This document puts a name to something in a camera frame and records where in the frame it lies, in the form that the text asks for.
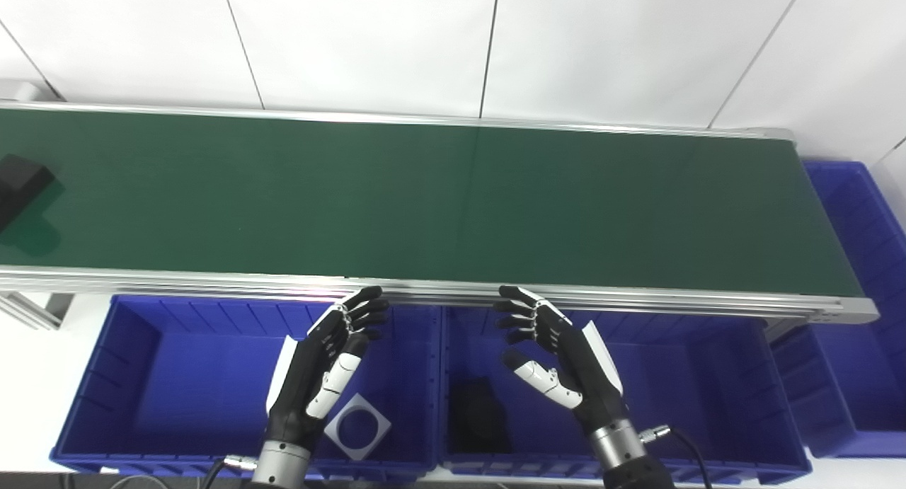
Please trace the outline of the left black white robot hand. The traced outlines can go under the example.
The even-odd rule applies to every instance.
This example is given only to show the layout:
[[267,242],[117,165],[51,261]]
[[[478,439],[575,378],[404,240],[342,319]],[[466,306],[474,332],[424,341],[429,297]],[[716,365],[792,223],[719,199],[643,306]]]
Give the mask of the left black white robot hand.
[[326,417],[382,334],[389,302],[380,286],[365,287],[334,302],[297,342],[282,388],[268,413],[263,441],[313,451]]

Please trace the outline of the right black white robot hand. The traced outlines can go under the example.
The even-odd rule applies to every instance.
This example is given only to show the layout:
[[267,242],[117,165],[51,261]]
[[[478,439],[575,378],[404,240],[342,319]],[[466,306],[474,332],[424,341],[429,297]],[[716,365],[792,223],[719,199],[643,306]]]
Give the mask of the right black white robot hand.
[[[630,420],[621,389],[604,367],[609,358],[603,354],[602,342],[590,340],[557,306],[531,290],[502,285],[498,292],[501,299],[494,309],[505,317],[496,325],[507,332],[508,344],[501,360],[512,373],[554,403],[572,410],[587,435]],[[524,341],[533,341],[553,354],[559,367],[547,369],[515,348]]]

